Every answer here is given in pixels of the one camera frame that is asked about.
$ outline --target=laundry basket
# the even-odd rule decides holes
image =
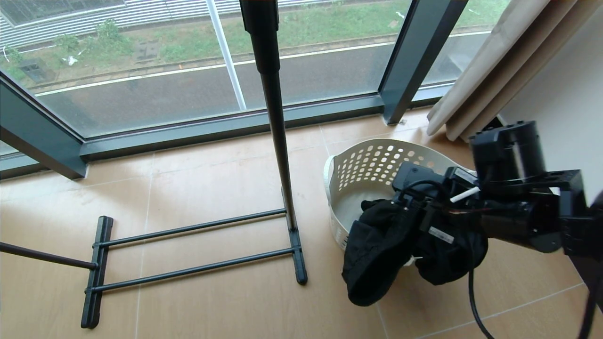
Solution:
[[[459,166],[429,147],[392,139],[367,140],[328,158],[324,164],[324,188],[331,208],[331,232],[342,249],[346,249],[352,223],[362,214],[360,203],[391,199],[391,183],[404,161],[432,168],[439,174],[450,166]]]

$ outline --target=curtain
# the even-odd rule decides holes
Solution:
[[[555,55],[603,0],[512,0],[450,91],[428,114],[428,135],[482,130]]]

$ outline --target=black fabric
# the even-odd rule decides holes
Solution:
[[[421,210],[404,209],[391,200],[363,201],[362,215],[352,225],[347,240],[342,277],[348,298],[358,306],[372,305],[390,289],[400,268],[411,255],[425,280],[434,285],[463,277],[472,263],[477,267],[488,250],[488,239],[475,232],[434,220],[438,229],[452,237],[450,244],[419,230]]]

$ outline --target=tiled floor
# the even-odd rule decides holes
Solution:
[[[481,338],[466,278],[434,287],[405,268],[385,298],[360,308],[347,300],[340,276],[343,253],[329,231],[324,162],[380,137],[421,143],[471,167],[465,144],[425,135],[425,114],[408,113],[396,127],[373,116],[288,132],[305,287],[286,256],[105,293],[99,326],[84,330],[86,271],[2,254],[2,338]],[[100,215],[115,219],[115,239],[282,207],[269,135],[95,163],[77,182],[44,173],[1,186],[2,241],[84,260]],[[112,249],[106,282],[288,246],[283,218],[223,227]],[[492,240],[475,284],[496,338],[578,333],[587,289],[561,253]],[[598,314],[592,338],[602,336]]]

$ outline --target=sticker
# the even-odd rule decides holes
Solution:
[[[476,177],[472,176],[468,172],[463,171],[462,169],[460,169],[458,167],[454,170],[454,174],[456,174],[457,177],[465,179],[466,181],[470,182],[472,185],[475,185],[475,182],[477,180]]]
[[[449,244],[451,244],[454,241],[454,237],[452,235],[449,235],[446,232],[442,232],[435,227],[430,227],[428,230],[428,233],[438,239],[448,242]]]

